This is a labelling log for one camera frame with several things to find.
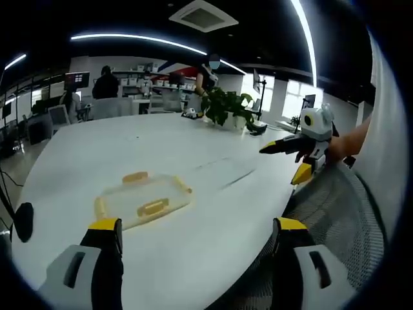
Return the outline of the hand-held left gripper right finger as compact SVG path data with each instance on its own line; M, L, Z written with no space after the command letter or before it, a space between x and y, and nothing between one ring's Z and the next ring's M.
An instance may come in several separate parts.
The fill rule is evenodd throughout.
M342 309L355 295L348 270L298 220L274 218L273 309Z

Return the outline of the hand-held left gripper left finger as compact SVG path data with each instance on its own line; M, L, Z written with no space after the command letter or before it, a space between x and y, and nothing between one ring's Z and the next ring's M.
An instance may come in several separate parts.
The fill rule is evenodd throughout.
M47 267L37 292L52 309L122 309L122 256L122 220L98 220Z

